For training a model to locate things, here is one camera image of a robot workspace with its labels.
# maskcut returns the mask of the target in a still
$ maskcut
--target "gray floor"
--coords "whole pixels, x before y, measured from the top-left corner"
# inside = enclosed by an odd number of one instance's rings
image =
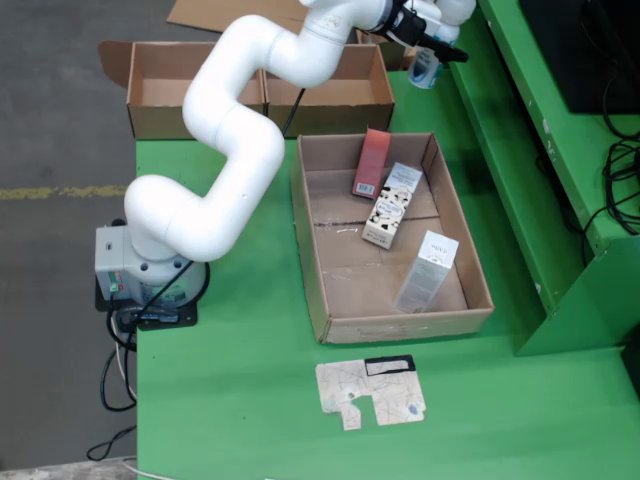
[[[0,193],[122,185],[135,145],[125,92],[103,75],[103,39],[213,40],[165,22],[173,0],[0,0]],[[100,406],[112,349],[93,304],[94,229],[122,197],[2,200],[0,470],[84,460],[135,423]],[[126,402],[110,378],[113,403]],[[135,436],[112,456],[135,453]]]

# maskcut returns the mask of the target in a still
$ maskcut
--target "white product box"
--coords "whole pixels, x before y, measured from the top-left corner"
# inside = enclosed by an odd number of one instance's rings
[[[427,231],[416,260],[396,297],[395,306],[406,313],[424,313],[453,267],[458,242]]]
[[[380,190],[371,215],[362,231],[362,238],[389,250],[422,172],[396,163]]]

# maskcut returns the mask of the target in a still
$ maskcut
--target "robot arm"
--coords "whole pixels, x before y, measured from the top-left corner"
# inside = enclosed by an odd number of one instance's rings
[[[225,154],[227,162],[205,197],[157,175],[130,185],[125,212],[140,257],[162,262],[179,254],[207,262],[235,244],[284,157],[276,125],[237,100],[256,70],[300,88],[318,86],[335,71],[353,27],[405,45],[426,42],[448,59],[465,60],[459,50],[430,36],[440,10],[428,1],[300,1],[310,9],[300,35],[262,17],[242,17],[227,28],[202,65],[184,100],[184,122],[197,140]]]

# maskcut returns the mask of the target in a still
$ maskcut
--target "black monitor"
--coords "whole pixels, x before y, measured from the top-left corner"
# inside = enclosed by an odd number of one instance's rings
[[[520,4],[569,110],[640,113],[640,0]]]

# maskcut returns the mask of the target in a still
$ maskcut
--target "yellow floor line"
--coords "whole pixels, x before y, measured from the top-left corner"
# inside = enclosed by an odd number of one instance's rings
[[[52,197],[122,197],[127,185],[103,185],[101,187],[63,188],[0,188],[0,200],[45,200]]]

